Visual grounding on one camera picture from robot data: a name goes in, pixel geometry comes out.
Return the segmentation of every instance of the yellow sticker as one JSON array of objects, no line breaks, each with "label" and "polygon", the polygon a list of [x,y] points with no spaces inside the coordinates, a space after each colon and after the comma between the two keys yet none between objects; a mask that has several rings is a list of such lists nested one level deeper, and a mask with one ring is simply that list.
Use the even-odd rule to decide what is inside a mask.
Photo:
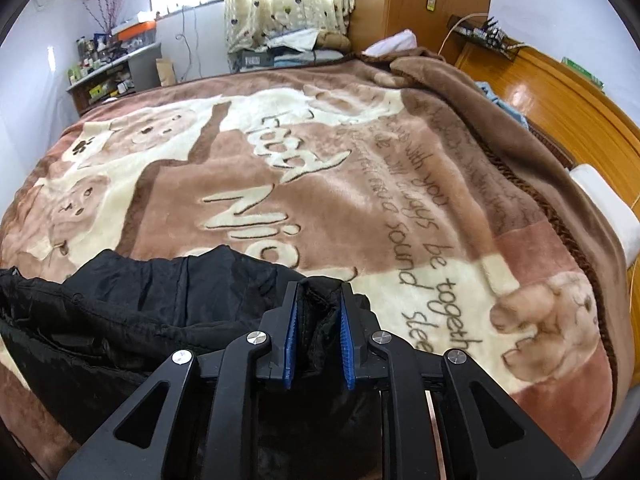
[{"label": "yellow sticker", "polygon": [[427,10],[436,10],[436,0],[427,0]]}]

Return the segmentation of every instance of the wooden headboard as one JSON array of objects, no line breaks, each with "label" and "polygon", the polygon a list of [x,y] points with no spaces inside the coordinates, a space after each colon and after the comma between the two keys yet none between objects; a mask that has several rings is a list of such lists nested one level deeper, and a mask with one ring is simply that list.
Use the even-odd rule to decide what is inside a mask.
[{"label": "wooden headboard", "polygon": [[[578,164],[596,168],[639,216],[640,205],[635,202],[640,193],[640,129],[591,82],[533,48],[521,49],[511,62],[467,43],[456,66],[476,81],[487,81],[497,95],[531,118]],[[640,270],[634,280],[631,303],[636,348],[634,384],[638,384]]]}]

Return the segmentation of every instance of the silver bolt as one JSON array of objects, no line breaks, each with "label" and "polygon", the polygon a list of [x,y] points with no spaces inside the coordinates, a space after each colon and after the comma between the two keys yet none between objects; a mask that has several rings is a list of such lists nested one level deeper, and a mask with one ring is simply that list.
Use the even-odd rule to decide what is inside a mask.
[{"label": "silver bolt", "polygon": [[260,331],[251,332],[246,337],[246,340],[252,345],[259,345],[267,341],[267,335],[264,332],[260,332]]},{"label": "silver bolt", "polygon": [[171,356],[171,360],[177,365],[184,365],[191,361],[191,352],[188,350],[178,350]]},{"label": "silver bolt", "polygon": [[462,350],[454,348],[447,354],[447,359],[455,365],[461,365],[466,361],[466,354]]},{"label": "silver bolt", "polygon": [[384,330],[379,330],[378,332],[374,332],[371,338],[379,345],[386,345],[391,341],[391,334]]}]

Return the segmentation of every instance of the wall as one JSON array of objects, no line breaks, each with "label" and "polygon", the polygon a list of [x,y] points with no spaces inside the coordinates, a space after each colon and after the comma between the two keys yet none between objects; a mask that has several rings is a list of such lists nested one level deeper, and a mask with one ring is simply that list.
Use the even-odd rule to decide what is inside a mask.
[{"label": "wall", "polygon": [[[86,28],[80,0],[31,0],[0,46],[0,216],[45,151],[78,120],[66,69]],[[49,63],[49,47],[55,70]]]},{"label": "wall", "polygon": [[640,124],[640,52],[608,0],[492,0],[505,32],[605,84],[605,93]]},{"label": "wall", "polygon": [[[88,4],[97,13],[97,2]],[[121,13],[121,20],[135,15],[141,10],[150,10],[149,0],[126,0]],[[176,35],[182,33],[182,13],[166,16],[158,21],[157,40],[162,43],[162,56],[174,62],[178,78],[186,75],[190,81],[201,77],[209,77],[228,73],[225,43],[225,4],[213,3],[196,9],[185,10],[184,35],[191,49],[191,67],[189,68],[189,49],[184,40],[177,40]],[[98,32],[99,27],[93,19],[85,31],[88,36]]]}]

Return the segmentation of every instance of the plush blanket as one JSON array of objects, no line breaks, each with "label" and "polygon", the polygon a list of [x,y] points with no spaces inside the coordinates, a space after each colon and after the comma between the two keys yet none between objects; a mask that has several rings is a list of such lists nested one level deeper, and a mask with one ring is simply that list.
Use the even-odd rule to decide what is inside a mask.
[{"label": "plush blanket", "polygon": [[[469,352],[577,462],[630,381],[608,224],[533,135],[422,51],[102,106],[40,161],[0,240],[1,267],[55,282],[105,248],[220,244],[347,280],[416,348]],[[1,361],[0,416],[55,475],[78,444]]]}]

